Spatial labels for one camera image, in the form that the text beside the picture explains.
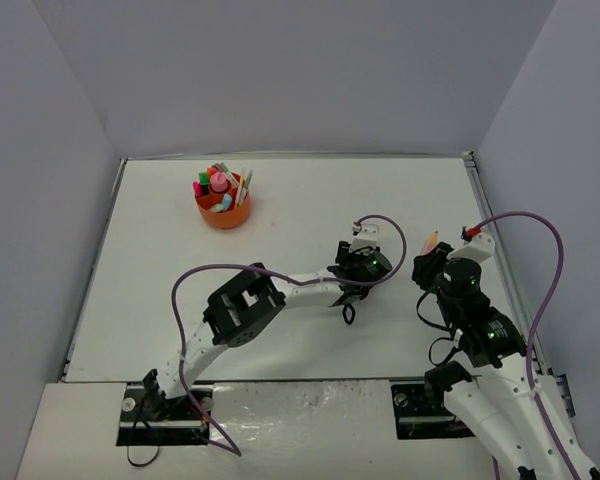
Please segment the yellow thin pen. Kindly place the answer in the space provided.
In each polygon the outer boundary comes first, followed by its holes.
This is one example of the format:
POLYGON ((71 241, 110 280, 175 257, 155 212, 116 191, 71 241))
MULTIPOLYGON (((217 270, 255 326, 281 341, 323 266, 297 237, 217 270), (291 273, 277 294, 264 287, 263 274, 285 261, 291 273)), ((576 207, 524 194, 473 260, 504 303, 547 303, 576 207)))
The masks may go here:
POLYGON ((243 191, 243 194, 242 194, 242 203, 241 203, 241 205, 244 203, 244 200, 245 200, 246 195, 248 193, 248 189, 249 189, 249 185, 250 185, 250 182, 251 182, 251 179, 252 179, 252 175, 253 175, 253 170, 250 169, 247 172, 247 174, 246 174, 246 179, 245 179, 245 184, 244 184, 244 191, 243 191))

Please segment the light blue cap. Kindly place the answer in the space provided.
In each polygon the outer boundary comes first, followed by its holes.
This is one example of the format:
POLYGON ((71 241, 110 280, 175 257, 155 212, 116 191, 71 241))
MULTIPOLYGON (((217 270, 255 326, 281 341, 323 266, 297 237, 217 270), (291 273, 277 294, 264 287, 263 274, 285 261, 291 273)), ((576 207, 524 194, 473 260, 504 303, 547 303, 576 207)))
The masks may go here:
POLYGON ((233 197, 231 196, 231 194, 225 193, 221 203, 225 206, 225 211, 228 211, 233 203, 233 197))

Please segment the pink-capped clear bottle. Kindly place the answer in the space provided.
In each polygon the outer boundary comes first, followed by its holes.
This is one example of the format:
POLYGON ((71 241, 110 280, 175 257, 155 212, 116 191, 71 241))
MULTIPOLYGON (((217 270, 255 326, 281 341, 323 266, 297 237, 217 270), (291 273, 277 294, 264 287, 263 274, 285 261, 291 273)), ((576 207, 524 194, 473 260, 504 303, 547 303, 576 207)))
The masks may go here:
POLYGON ((231 188, 231 184, 224 173, 216 171, 209 179, 210 191, 214 194, 224 194, 231 188))

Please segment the pink-capped black highlighter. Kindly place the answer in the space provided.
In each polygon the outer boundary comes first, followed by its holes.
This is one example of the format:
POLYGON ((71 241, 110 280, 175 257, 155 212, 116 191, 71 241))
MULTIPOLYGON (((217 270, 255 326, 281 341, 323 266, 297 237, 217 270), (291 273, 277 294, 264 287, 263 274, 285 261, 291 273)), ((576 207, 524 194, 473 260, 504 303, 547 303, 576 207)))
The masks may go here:
POLYGON ((203 195, 201 184, 198 181, 194 181, 192 183, 192 188, 196 197, 200 197, 203 195))

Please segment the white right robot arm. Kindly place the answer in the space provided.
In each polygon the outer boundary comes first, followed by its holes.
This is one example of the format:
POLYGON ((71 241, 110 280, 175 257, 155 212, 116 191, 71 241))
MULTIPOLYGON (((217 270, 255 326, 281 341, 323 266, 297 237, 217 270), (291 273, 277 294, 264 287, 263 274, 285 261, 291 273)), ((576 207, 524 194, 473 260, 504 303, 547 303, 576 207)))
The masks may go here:
POLYGON ((447 333, 469 364, 446 360, 425 374, 423 398, 460 420, 511 479, 600 479, 528 365, 515 324, 481 290, 479 261, 444 243, 414 259, 413 281, 434 295, 447 333))

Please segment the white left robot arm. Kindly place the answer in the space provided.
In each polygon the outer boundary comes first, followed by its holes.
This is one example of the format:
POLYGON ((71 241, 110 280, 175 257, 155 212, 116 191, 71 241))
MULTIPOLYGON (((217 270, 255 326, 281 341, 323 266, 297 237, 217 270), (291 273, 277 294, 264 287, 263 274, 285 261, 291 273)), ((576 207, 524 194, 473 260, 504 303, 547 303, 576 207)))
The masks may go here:
POLYGON ((159 418, 175 415, 186 389, 220 355, 254 340, 283 309, 341 307, 348 311, 391 273, 392 265, 379 247, 353 249, 342 241, 335 263, 311 274, 283 275, 262 263, 212 264, 183 274, 170 298, 180 350, 142 380, 145 406, 159 418), (177 305, 179 287, 193 274, 212 269, 237 274, 210 294, 201 323, 187 336, 177 305))

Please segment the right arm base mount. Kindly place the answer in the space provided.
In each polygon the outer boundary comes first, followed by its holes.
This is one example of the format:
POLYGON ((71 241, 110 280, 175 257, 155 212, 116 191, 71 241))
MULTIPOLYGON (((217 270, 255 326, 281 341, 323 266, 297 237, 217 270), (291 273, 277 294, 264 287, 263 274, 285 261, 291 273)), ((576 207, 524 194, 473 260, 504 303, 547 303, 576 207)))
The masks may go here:
POLYGON ((474 434, 455 415, 436 406, 423 381, 391 383, 391 400, 398 440, 470 438, 474 434))

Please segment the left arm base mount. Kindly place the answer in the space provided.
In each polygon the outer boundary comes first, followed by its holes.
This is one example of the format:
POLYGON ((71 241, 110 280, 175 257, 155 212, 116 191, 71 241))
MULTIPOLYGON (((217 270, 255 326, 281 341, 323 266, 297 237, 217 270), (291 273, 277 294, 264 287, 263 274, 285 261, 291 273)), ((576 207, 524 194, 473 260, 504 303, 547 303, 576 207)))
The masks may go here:
POLYGON ((207 446, 210 422, 187 396, 158 405, 140 384, 127 384, 118 417, 116 446, 134 469, 154 463, 165 447, 207 446))

